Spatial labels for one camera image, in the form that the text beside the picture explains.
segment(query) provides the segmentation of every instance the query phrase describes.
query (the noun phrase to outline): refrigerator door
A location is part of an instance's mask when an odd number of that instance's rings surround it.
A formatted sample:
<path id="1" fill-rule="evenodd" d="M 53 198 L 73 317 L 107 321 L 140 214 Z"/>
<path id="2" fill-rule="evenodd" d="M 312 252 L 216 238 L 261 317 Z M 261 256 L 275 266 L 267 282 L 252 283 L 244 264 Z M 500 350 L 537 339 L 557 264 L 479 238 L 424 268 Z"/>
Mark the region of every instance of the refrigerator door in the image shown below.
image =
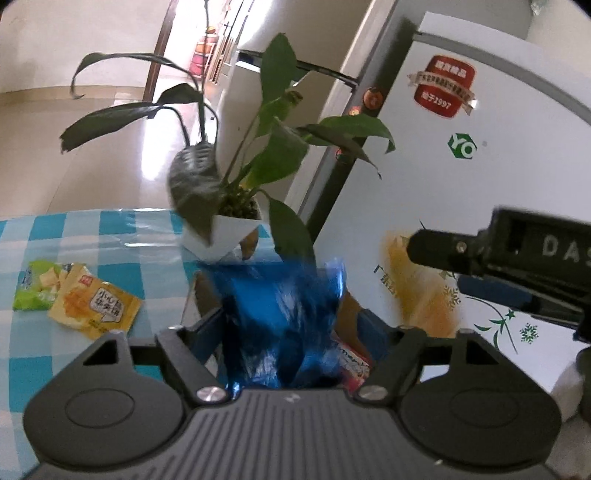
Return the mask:
<path id="1" fill-rule="evenodd" d="M 357 161 L 315 243 L 319 263 L 344 259 L 349 291 L 390 325 L 400 318 L 388 232 L 409 236 L 424 225 L 473 235 L 497 205 L 591 222 L 589 80 L 480 25 L 427 14 L 423 27 L 379 114 L 397 149 L 384 154 L 377 138 L 364 147 L 382 180 Z M 463 85 L 466 101 L 421 76 L 426 70 Z M 583 347 L 572 330 L 463 296 L 439 274 L 460 325 L 496 342 L 544 388 Z"/>

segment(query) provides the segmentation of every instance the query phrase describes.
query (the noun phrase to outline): white cloth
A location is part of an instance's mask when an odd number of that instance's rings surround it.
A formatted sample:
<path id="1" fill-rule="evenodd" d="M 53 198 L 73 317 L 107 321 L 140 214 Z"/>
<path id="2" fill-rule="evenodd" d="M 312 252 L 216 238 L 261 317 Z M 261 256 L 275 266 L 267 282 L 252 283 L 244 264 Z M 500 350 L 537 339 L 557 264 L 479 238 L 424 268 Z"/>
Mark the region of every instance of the white cloth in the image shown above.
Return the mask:
<path id="1" fill-rule="evenodd" d="M 562 372 L 552 389 L 563 425 L 546 465 L 559 478 L 591 477 L 591 425 L 579 414 L 583 398 L 583 377 L 572 363 Z"/>

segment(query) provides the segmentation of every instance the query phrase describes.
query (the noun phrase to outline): blue plastic bag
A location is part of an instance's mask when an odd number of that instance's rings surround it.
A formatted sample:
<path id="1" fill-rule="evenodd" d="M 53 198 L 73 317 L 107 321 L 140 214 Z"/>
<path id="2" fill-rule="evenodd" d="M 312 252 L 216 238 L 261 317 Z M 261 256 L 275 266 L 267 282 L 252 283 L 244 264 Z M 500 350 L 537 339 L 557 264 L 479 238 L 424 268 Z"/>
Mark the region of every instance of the blue plastic bag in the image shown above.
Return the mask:
<path id="1" fill-rule="evenodd" d="M 330 387 L 341 380 L 331 333 L 345 269 L 296 262 L 202 264 L 222 298 L 222 342 L 231 391 Z"/>

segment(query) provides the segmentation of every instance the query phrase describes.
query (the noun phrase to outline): red logo sticker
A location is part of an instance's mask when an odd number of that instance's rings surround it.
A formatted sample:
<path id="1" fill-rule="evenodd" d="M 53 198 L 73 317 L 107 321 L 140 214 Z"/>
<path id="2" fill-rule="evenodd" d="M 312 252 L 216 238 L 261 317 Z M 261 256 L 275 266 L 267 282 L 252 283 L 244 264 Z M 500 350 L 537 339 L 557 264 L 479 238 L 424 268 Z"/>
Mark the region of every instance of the red logo sticker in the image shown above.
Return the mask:
<path id="1" fill-rule="evenodd" d="M 458 110 L 470 115 L 474 93 L 470 91 L 476 70 L 464 61 L 435 55 L 427 68 L 408 76 L 417 85 L 414 100 L 427 110 L 445 118 L 456 116 Z"/>
<path id="2" fill-rule="evenodd" d="M 384 96 L 377 87 L 371 87 L 363 94 L 363 104 L 367 110 L 377 110 L 384 104 Z"/>
<path id="3" fill-rule="evenodd" d="M 86 285 L 87 287 L 90 287 L 90 284 L 92 283 L 92 277 L 90 275 L 82 275 L 78 282 L 82 283 L 83 285 Z"/>

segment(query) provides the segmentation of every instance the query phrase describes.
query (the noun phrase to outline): blue checkered tablecloth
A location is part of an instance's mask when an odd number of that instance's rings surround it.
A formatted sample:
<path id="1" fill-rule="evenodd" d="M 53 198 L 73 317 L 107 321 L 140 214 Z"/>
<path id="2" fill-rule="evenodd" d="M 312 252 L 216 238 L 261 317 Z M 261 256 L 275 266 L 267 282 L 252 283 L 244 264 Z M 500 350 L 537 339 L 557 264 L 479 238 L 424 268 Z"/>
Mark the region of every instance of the blue checkered tablecloth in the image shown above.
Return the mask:
<path id="1" fill-rule="evenodd" d="M 1 480 L 18 479 L 37 463 L 22 429 L 27 402 L 91 343 L 49 319 L 47 312 L 12 311 L 28 262 L 85 263 L 99 278 L 138 296 L 144 302 L 129 334 L 148 337 L 180 323 L 197 270 L 195 256 L 179 244 L 182 228 L 174 212 L 152 209 L 87 210 L 0 222 Z M 259 227 L 259 238 L 257 252 L 270 252 L 266 226 Z"/>

